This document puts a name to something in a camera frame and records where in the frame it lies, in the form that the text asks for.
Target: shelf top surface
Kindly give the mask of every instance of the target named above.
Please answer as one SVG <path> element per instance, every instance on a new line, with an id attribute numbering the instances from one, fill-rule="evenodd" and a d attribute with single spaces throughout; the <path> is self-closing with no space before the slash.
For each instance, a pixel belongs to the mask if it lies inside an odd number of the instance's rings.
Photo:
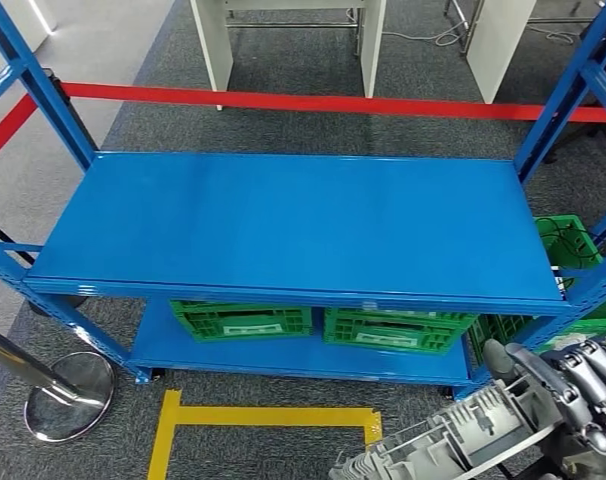
<path id="1" fill-rule="evenodd" d="M 498 160 L 103 153 L 29 278 L 562 301 Z"/>

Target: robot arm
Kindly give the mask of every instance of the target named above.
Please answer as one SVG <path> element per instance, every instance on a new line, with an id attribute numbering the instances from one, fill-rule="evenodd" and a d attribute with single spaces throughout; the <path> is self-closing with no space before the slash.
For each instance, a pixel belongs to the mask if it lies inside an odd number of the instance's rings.
<path id="1" fill-rule="evenodd" d="M 606 479 L 606 337 L 543 357 L 489 341 L 483 356 L 491 385 L 369 445 L 330 478 L 468 480 L 537 445 L 557 472 Z"/>

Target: crate label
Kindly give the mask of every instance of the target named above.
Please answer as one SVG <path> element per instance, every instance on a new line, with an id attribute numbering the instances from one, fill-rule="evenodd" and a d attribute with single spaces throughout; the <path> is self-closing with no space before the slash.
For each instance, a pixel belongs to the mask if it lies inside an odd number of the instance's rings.
<path id="1" fill-rule="evenodd" d="M 366 301 L 363 303 L 363 309 L 366 312 L 372 312 L 378 309 L 378 305 L 376 302 L 372 301 Z"/>
<path id="2" fill-rule="evenodd" d="M 279 323 L 247 327 L 223 327 L 224 335 L 256 335 L 258 333 L 283 333 L 283 328 Z"/>
<path id="3" fill-rule="evenodd" d="M 370 335 L 369 333 L 357 334 L 357 342 L 363 343 L 385 343 L 397 347 L 415 347 L 418 345 L 418 340 L 407 337 L 387 337 L 383 335 Z"/>
<path id="4" fill-rule="evenodd" d="M 412 310 L 381 310 L 385 313 L 398 313 L 403 315 L 416 315 L 421 317 L 437 318 L 437 312 L 415 312 Z"/>

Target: green plastic crate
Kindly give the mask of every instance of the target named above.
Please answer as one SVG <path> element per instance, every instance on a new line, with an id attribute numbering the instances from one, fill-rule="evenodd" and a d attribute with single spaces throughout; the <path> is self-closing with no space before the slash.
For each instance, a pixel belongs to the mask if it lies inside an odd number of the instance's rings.
<path id="1" fill-rule="evenodd" d="M 536 218 L 535 222 L 551 265 L 590 268 L 603 261 L 598 249 L 585 232 L 585 227 L 575 215 L 539 217 Z M 569 288 L 578 280 L 564 281 L 569 284 Z M 494 338 L 503 344 L 509 343 L 517 332 L 532 318 L 534 317 L 520 315 L 481 315 L 468 333 L 474 354 L 480 362 L 483 359 L 483 346 L 486 340 Z M 585 318 L 575 322 L 540 350 L 554 348 L 555 343 L 562 338 L 576 333 L 586 336 L 606 333 L 606 302 Z"/>
<path id="2" fill-rule="evenodd" d="M 197 340 L 311 335 L 310 308 L 171 301 L 174 315 Z"/>
<path id="3" fill-rule="evenodd" d="M 326 308 L 323 339 L 403 352 L 443 354 L 477 315 Z"/>

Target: lower shelf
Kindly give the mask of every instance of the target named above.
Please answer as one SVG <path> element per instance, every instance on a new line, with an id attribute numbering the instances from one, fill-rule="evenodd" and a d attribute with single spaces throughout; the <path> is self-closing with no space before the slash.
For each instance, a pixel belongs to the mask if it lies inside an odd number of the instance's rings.
<path id="1" fill-rule="evenodd" d="M 196 343 L 177 322 L 166 300 L 148 303 L 132 349 L 143 367 L 210 370 L 312 378 L 469 385 L 462 342 L 446 355 L 329 345 L 320 319 L 309 337 Z"/>

